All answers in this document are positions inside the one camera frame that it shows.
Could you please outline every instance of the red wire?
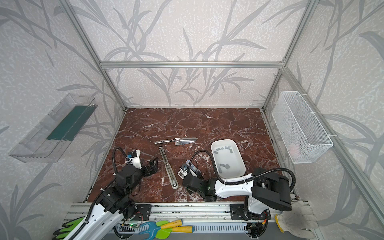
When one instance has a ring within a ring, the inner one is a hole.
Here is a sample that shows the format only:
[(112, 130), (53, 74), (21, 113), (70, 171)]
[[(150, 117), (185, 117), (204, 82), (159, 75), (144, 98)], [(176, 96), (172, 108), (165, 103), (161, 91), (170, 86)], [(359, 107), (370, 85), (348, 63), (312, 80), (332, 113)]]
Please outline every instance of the red wire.
[(265, 219), (264, 219), (264, 221), (263, 221), (263, 225), (264, 225), (265, 222), (266, 222), (267, 215), (266, 215), (266, 212), (263, 212), (263, 213), (265, 213)]
[(137, 212), (137, 213), (141, 214), (141, 223), (140, 223), (140, 225), (141, 225), (141, 224), (143, 223), (143, 218), (144, 218), (144, 216), (143, 216), (143, 214), (142, 214), (141, 212)]

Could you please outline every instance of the white glove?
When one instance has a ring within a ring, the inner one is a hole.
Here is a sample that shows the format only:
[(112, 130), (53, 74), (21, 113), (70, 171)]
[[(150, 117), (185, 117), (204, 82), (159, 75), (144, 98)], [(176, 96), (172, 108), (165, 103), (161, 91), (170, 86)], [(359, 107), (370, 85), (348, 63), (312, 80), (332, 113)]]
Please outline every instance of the white glove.
[(292, 235), (301, 238), (313, 239), (315, 235), (303, 228), (318, 228), (316, 217), (309, 206), (303, 201), (292, 204), (292, 211), (283, 212), (275, 216), (277, 225), (281, 232), (290, 232)]

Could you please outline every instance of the black cable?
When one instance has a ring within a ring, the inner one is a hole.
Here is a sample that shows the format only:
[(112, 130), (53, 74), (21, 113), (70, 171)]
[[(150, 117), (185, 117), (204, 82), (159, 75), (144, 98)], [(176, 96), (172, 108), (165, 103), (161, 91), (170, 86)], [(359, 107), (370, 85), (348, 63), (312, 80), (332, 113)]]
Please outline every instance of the black cable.
[(256, 226), (256, 227), (248, 227), (248, 226), (244, 226), (246, 229), (257, 229), (257, 228), (261, 228), (263, 227), (263, 225), (260, 225), (260, 226)]
[[(108, 183), (108, 185), (105, 187), (105, 189), (109, 188), (109, 186), (116, 180), (116, 177), (113, 178), (113, 180)], [(83, 222), (83, 224), (78, 228), (78, 230), (69, 238), (69, 240), (73, 240), (78, 234), (79, 232), (85, 227), (85, 225), (88, 224), (88, 220), (89, 218), (91, 217), (91, 213), (92, 213), (92, 210), (93, 210), (93, 207), (95, 206), (96, 204), (96, 201), (98, 200), (98, 198), (102, 195), (103, 191), (100, 191), (99, 194), (97, 195), (97, 197), (93, 200), (91, 206), (89, 207), (89, 210), (88, 210), (88, 213), (84, 219), (85, 222)]]
[(116, 226), (113, 227), (113, 232), (115, 232), (116, 236), (118, 236), (119, 239), (128, 239), (128, 238), (130, 238), (133, 235), (133, 234), (130, 234), (130, 233), (124, 234), (124, 235), (129, 235), (128, 237), (125, 238), (123, 234), (119, 234), (118, 233), (118, 231), (116, 229)]
[(136, 193), (135, 195), (133, 195), (132, 192), (131, 192), (132, 197), (137, 196), (137, 195), (140, 193), (140, 190), (141, 190), (141, 180), (140, 180), (140, 182), (139, 182), (139, 190), (137, 191), (137, 193)]
[(118, 173), (118, 168), (116, 167), (116, 162), (115, 162), (115, 154), (116, 150), (120, 150), (120, 152), (123, 154), (124, 159), (127, 158), (127, 155), (125, 154), (124, 150), (121, 147), (115, 147), (112, 151), (112, 165), (113, 165), (113, 170), (115, 171), (115, 174)]
[(277, 171), (284, 171), (284, 172), (287, 172), (291, 175), (291, 178), (292, 178), (292, 183), (291, 183), (291, 186), (289, 187), (290, 191), (293, 190), (293, 188), (295, 187), (295, 184), (296, 184), (296, 177), (295, 177), (295, 174), (289, 170), (288, 168), (285, 168), (285, 167), (277, 167), (277, 168), (274, 168), (274, 169), (271, 169), (271, 170), (266, 170), (260, 174), (257, 174), (255, 176), (252, 176), (248, 179), (245, 179), (245, 180), (241, 180), (241, 181), (237, 181), (237, 182), (225, 182), (223, 179), (221, 179), (221, 177), (218, 175), (218, 172), (217, 172), (217, 168), (216, 168), (216, 164), (213, 160), (213, 156), (210, 152), (208, 152), (207, 150), (199, 150), (197, 152), (195, 152), (191, 158), (191, 160), (189, 161), (189, 165), (188, 165), (188, 170), (187, 172), (190, 172), (190, 169), (191, 169), (191, 165), (192, 165), (192, 161), (193, 161), (193, 158), (200, 152), (205, 152), (208, 154), (209, 158), (211, 159), (211, 162), (212, 162), (212, 165), (213, 165), (213, 168), (214, 168), (214, 171), (215, 171), (215, 174), (217, 176), (217, 179), (222, 183), (222, 184), (225, 184), (225, 185), (240, 185), (240, 184), (243, 184), (243, 183), (246, 183), (246, 182), (250, 182), (250, 181), (253, 181), (265, 174), (268, 174), (268, 173), (271, 173), (271, 172), (277, 172)]
[(260, 237), (261, 235), (263, 235), (265, 233), (267, 226), (268, 226), (268, 218), (265, 221), (263, 231), (260, 233), (260, 235), (257, 235), (257, 237)]

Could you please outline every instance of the leaf pattern wallpaper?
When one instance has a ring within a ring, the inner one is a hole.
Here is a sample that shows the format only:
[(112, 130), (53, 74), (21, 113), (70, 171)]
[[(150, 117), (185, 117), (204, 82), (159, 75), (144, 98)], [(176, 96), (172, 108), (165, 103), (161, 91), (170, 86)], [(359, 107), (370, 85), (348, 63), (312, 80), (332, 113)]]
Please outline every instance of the leaf pattern wallpaper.
[[(102, 61), (281, 61), (307, 1), (71, 3)], [(108, 69), (132, 107), (262, 106), (276, 72)]]
[[(288, 68), (384, 196), (384, 1), (335, 0), (316, 7)], [(326, 239), (384, 239), (384, 230), (329, 150), (312, 164), (292, 165), (266, 108), (297, 191), (313, 208)]]
[[(51, 239), (82, 202), (124, 115), (58, 2), (0, 2), (0, 239)], [(68, 93), (98, 105), (57, 163), (9, 151)]]

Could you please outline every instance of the wire mesh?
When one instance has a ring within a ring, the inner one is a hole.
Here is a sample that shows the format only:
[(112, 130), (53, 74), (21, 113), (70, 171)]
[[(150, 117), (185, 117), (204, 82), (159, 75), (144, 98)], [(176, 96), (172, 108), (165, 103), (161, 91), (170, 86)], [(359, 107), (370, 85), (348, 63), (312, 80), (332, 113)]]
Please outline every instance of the wire mesh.
[(333, 146), (315, 113), (297, 91), (281, 92), (272, 116), (293, 163), (314, 162)]

